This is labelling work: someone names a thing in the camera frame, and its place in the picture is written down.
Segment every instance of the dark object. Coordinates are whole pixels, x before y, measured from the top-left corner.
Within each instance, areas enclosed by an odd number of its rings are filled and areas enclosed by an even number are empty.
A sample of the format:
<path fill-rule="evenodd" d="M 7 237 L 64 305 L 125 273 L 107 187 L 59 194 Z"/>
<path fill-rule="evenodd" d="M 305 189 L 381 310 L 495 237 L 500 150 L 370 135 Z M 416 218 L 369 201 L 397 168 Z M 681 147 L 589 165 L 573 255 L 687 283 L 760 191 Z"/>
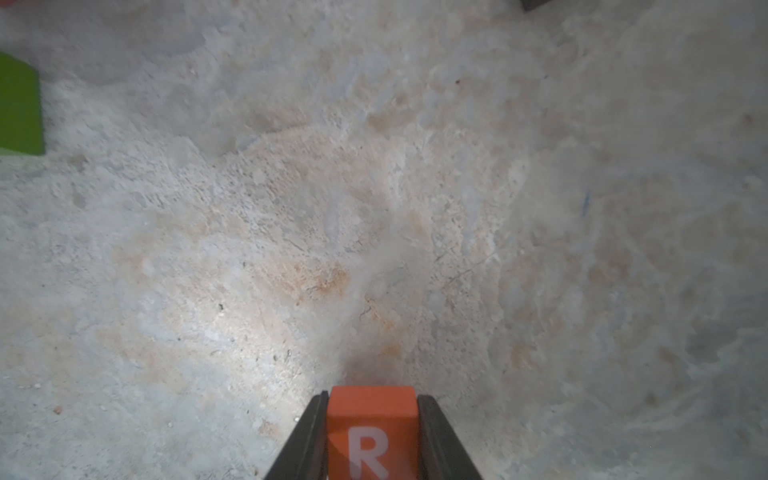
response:
<path fill-rule="evenodd" d="M 437 400 L 419 395 L 419 474 L 423 480 L 482 480 Z"/>
<path fill-rule="evenodd" d="M 328 392 L 315 395 L 264 480 L 325 480 Z"/>
<path fill-rule="evenodd" d="M 520 1 L 523 4 L 523 10 L 525 10 L 526 12 L 530 12 L 534 8 L 549 2 L 549 0 L 520 0 Z"/>
<path fill-rule="evenodd" d="M 419 395 L 419 480 L 482 480 L 437 400 Z M 264 480 L 325 480 L 328 392 L 310 404 Z"/>

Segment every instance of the orange object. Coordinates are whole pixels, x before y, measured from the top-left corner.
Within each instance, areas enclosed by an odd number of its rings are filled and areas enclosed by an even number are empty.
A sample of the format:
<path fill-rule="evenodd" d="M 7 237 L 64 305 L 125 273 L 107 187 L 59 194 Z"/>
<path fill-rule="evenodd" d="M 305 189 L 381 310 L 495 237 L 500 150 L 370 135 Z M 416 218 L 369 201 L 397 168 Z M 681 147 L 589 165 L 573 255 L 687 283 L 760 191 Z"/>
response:
<path fill-rule="evenodd" d="M 329 480 L 416 480 L 419 407 L 411 386 L 335 386 L 326 415 Z"/>

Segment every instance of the debris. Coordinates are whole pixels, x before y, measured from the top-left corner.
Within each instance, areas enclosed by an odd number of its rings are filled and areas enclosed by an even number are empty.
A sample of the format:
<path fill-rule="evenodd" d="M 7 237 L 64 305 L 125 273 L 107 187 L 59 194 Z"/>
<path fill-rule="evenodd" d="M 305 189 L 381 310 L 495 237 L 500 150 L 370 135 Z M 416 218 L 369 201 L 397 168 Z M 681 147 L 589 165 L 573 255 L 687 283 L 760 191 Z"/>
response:
<path fill-rule="evenodd" d="M 587 190 L 587 194 L 584 195 L 584 204 L 581 206 L 581 216 L 586 217 L 587 211 L 589 210 L 589 197 L 591 192 Z"/>

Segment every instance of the green block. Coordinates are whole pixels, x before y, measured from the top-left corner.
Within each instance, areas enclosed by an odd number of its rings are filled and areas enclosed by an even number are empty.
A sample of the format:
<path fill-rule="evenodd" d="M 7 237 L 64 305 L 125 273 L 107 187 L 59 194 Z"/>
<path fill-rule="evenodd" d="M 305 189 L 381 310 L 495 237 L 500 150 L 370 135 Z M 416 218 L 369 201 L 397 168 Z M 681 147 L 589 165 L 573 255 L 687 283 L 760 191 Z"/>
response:
<path fill-rule="evenodd" d="M 0 155 L 43 155 L 38 72 L 0 52 Z"/>

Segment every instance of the letter r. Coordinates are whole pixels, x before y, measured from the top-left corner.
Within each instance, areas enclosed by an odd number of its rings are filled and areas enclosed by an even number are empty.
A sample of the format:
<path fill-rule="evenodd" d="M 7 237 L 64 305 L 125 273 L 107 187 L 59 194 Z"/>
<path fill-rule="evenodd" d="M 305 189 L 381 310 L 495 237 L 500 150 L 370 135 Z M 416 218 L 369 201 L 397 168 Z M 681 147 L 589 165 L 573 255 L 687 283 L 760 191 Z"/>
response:
<path fill-rule="evenodd" d="M 372 449 L 362 449 L 364 438 L 373 439 Z M 353 480 L 362 478 L 363 462 L 368 464 L 380 480 L 389 477 L 387 469 L 376 459 L 384 455 L 388 447 L 389 439 L 383 430 L 376 427 L 349 427 L 349 475 Z"/>

